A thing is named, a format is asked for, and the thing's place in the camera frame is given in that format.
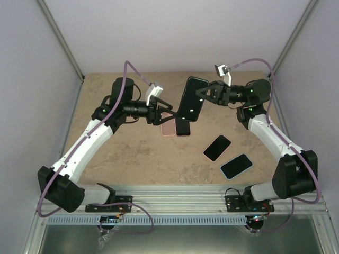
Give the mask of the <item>phone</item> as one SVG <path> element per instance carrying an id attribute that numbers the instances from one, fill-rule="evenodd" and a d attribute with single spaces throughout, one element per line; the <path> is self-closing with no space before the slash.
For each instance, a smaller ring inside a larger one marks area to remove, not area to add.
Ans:
<path id="1" fill-rule="evenodd" d="M 207 88 L 209 82 L 190 76 L 185 85 L 183 95 L 177 110 L 177 117 L 190 122 L 196 122 L 200 115 L 204 99 L 196 95 L 196 91 Z"/>
<path id="2" fill-rule="evenodd" d="M 231 141 L 223 135 L 217 136 L 203 151 L 203 155 L 211 161 L 216 161 L 231 145 Z"/>
<path id="3" fill-rule="evenodd" d="M 223 175 L 231 180 L 253 166 L 252 161 L 246 154 L 241 154 L 220 167 Z"/>

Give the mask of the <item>light pink phone case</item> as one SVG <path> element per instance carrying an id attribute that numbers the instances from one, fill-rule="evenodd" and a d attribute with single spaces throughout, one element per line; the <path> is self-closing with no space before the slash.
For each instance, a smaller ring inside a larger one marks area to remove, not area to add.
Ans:
<path id="1" fill-rule="evenodd" d="M 176 135 L 175 119 L 170 119 L 160 125 L 162 136 L 169 137 Z"/>

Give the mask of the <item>black smartphone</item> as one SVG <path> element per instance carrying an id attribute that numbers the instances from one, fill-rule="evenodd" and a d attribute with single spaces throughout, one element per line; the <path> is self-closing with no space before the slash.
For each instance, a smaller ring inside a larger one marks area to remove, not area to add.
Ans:
<path id="1" fill-rule="evenodd" d="M 190 130 L 190 122 L 181 119 L 181 118 L 176 118 L 175 119 L 175 127 L 176 127 L 176 135 L 178 137 L 188 137 L 191 134 Z"/>

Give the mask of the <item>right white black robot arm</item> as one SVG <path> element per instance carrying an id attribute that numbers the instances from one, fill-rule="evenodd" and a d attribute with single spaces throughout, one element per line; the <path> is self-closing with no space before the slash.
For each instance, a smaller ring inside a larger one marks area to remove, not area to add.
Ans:
<path id="1" fill-rule="evenodd" d="M 265 79 L 250 81 L 245 86 L 216 80 L 195 91 L 198 97 L 216 105 L 241 103 L 236 108 L 238 121 L 262 141 L 278 162 L 271 181 L 245 188 L 243 205 L 249 211 L 256 211 L 262 201 L 299 200 L 299 195 L 313 191 L 317 192 L 313 203 L 320 199 L 317 155 L 293 143 L 270 119 L 263 104 L 270 100 L 271 92 L 271 83 Z"/>

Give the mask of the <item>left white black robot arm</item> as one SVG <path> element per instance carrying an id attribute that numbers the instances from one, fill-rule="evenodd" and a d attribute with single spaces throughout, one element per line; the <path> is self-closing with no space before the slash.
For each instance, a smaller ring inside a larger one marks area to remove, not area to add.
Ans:
<path id="1" fill-rule="evenodd" d="M 128 117 L 134 120 L 145 118 L 148 124 L 158 126 L 175 116 L 173 107 L 159 98 L 163 91 L 161 85 L 150 84 L 144 101 L 133 99 L 136 86 L 130 78 L 117 78 L 111 94 L 105 96 L 95 109 L 85 131 L 73 146 L 50 168 L 43 166 L 39 169 L 40 216 L 43 216 L 41 209 L 44 200 L 69 213 L 82 205 L 99 206 L 104 211 L 114 209 L 117 198 L 113 188 L 101 183 L 88 187 L 78 185 L 86 165 L 118 128 L 126 124 Z"/>

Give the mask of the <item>phone in pink case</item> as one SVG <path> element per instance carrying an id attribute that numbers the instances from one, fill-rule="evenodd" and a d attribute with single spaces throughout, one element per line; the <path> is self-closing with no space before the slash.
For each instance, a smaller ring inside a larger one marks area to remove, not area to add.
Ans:
<path id="1" fill-rule="evenodd" d="M 231 141 L 223 135 L 217 136 L 203 151 L 203 155 L 211 161 L 216 161 L 231 145 Z"/>

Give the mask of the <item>phone in blue case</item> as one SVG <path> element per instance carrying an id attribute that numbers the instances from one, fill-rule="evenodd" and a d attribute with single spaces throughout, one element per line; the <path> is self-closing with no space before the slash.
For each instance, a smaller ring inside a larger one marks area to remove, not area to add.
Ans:
<path id="1" fill-rule="evenodd" d="M 253 166 L 252 161 L 246 154 L 241 154 L 220 167 L 223 175 L 231 180 Z"/>

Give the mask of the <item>left small circuit board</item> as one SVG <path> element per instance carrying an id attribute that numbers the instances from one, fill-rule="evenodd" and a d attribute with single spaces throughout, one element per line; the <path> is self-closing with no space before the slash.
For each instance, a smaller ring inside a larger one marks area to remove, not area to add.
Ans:
<path id="1" fill-rule="evenodd" d="M 122 219 L 123 219 L 123 214 L 101 216 L 100 219 L 99 219 L 99 223 L 101 223 L 101 224 L 117 224 Z"/>

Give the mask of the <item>right small circuit board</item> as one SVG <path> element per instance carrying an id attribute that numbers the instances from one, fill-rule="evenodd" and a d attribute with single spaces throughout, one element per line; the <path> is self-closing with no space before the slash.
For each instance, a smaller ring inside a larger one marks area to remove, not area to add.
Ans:
<path id="1" fill-rule="evenodd" d="M 249 218 L 250 221 L 259 222 L 267 219 L 267 215 L 255 215 Z"/>

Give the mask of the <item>clear plastic bag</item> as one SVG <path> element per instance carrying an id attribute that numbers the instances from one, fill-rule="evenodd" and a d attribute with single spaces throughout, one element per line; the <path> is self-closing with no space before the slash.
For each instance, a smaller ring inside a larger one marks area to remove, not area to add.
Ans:
<path id="1" fill-rule="evenodd" d="M 98 249 L 101 250 L 104 248 L 104 246 L 111 240 L 114 233 L 109 230 L 101 230 L 100 231 L 100 237 L 97 240 L 98 243 Z"/>

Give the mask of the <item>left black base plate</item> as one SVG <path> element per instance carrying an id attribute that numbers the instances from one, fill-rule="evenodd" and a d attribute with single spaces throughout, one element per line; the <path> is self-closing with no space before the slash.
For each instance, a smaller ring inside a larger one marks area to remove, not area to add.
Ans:
<path id="1" fill-rule="evenodd" d="M 95 206 L 95 205 L 86 205 L 85 212 L 87 213 L 129 213 L 131 212 L 131 206 L 128 203 L 132 202 L 132 196 L 115 196 L 114 198 L 107 201 L 107 204 L 110 203 L 120 203 L 120 205 L 114 206 Z"/>

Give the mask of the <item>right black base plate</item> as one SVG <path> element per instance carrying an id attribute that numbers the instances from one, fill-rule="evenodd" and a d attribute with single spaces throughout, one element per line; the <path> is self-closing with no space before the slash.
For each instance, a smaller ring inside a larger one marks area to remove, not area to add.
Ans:
<path id="1" fill-rule="evenodd" d="M 230 213 L 235 212 L 274 212 L 275 208 L 270 199 L 263 201 L 247 201 L 243 196 L 227 195 L 225 197 L 226 208 Z"/>

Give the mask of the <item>right aluminium corner post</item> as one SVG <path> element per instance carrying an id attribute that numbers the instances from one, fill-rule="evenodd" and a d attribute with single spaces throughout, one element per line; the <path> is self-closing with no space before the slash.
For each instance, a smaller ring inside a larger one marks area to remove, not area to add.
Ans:
<path id="1" fill-rule="evenodd" d="M 304 27 L 306 26 L 308 20 L 310 19 L 311 15 L 315 11 L 317 5 L 319 4 L 319 0 L 310 0 L 306 5 L 301 17 L 299 18 L 297 24 L 295 25 L 291 35 L 289 36 L 286 44 L 284 45 L 281 53 L 278 56 L 277 61 L 275 62 L 274 66 L 272 67 L 273 73 L 276 74 L 279 70 L 280 66 L 286 59 L 288 53 L 292 49 L 293 45 L 295 44 L 298 37 L 301 35 Z"/>

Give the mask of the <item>aluminium corner post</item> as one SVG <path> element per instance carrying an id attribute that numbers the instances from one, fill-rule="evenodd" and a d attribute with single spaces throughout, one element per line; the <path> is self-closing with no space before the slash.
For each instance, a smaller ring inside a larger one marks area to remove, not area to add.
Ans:
<path id="1" fill-rule="evenodd" d="M 72 68 L 74 69 L 77 77 L 79 78 L 79 80 L 81 81 L 81 83 L 84 81 L 84 74 L 82 73 L 74 55 L 72 54 L 56 20 L 53 17 L 53 14 L 50 10 L 50 8 L 48 7 L 46 1 L 44 0 L 37 0 L 36 3 L 39 5 L 43 15 L 45 16 L 47 23 L 49 24 L 52 32 L 54 33 L 57 41 L 59 42 L 62 50 L 64 51 L 66 57 L 68 58 L 68 61 L 70 62 Z"/>
<path id="2" fill-rule="evenodd" d="M 289 36 L 286 44 L 284 45 L 281 53 L 278 56 L 277 61 L 275 62 L 274 66 L 272 67 L 273 73 L 276 74 L 279 70 L 280 66 L 286 59 L 288 53 L 292 49 L 293 45 L 295 44 L 298 37 L 301 35 L 304 27 L 306 26 L 308 20 L 310 19 L 311 15 L 315 11 L 317 5 L 319 4 L 319 0 L 310 0 L 306 5 L 301 17 L 299 18 L 297 24 L 295 25 L 291 35 Z"/>

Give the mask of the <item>left aluminium corner post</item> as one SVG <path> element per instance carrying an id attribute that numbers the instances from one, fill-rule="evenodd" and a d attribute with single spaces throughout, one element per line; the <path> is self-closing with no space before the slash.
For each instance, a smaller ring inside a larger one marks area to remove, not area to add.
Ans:
<path id="1" fill-rule="evenodd" d="M 45 16 L 47 23 L 49 24 L 52 32 L 54 33 L 57 41 L 59 42 L 62 50 L 64 51 L 66 57 L 68 58 L 68 61 L 70 62 L 72 68 L 74 69 L 77 77 L 79 78 L 79 80 L 81 81 L 81 83 L 84 81 L 84 74 L 82 73 L 74 55 L 72 54 L 56 20 L 53 17 L 53 14 L 50 10 L 50 8 L 48 7 L 46 1 L 44 0 L 37 0 L 36 3 L 39 5 L 43 15 Z"/>

